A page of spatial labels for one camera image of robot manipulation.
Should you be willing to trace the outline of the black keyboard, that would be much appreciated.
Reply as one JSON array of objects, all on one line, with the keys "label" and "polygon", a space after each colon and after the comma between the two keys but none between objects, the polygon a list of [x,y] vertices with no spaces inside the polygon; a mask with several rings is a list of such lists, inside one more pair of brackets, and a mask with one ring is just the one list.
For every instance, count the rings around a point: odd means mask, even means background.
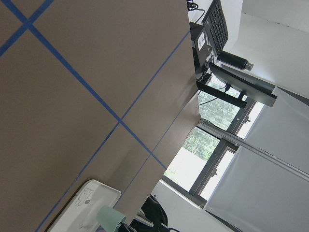
[{"label": "black keyboard", "polygon": [[220,0],[212,1],[202,23],[212,50],[216,56],[219,56],[229,38],[225,15]]}]

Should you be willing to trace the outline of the black monitor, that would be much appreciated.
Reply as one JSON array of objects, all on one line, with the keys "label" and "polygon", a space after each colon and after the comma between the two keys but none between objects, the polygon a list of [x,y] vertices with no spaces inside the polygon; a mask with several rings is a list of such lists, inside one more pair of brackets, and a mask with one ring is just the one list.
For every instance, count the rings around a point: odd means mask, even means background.
[{"label": "black monitor", "polygon": [[253,84],[215,64],[209,64],[209,68],[214,76],[223,82],[229,83],[239,92],[244,92],[244,95],[260,102],[264,105],[272,107],[277,99],[277,96],[272,94],[268,89]]}]

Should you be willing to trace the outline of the cream rabbit tray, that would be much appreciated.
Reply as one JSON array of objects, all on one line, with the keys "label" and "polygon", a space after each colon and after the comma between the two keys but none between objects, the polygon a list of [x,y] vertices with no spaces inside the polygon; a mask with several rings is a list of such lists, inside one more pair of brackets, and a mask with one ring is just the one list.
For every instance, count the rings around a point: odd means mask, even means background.
[{"label": "cream rabbit tray", "polygon": [[85,182],[61,214],[49,227],[49,232],[94,232],[99,228],[96,220],[99,210],[113,207],[121,191],[95,179]]}]

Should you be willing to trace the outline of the green plastic cup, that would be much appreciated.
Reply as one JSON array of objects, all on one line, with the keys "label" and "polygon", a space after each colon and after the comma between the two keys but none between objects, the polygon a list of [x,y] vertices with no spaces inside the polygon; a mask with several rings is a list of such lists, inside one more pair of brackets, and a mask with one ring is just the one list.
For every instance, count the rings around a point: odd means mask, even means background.
[{"label": "green plastic cup", "polygon": [[117,232],[126,220],[126,215],[109,207],[103,206],[96,215],[96,221],[106,232]]}]

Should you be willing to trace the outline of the small black box device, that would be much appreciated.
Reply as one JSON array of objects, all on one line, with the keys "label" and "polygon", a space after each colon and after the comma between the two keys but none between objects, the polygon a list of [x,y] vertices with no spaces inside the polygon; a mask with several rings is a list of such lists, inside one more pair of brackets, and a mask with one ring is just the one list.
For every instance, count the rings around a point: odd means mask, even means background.
[{"label": "small black box device", "polygon": [[209,69],[208,58],[212,47],[208,45],[206,30],[203,25],[189,22],[196,80]]}]

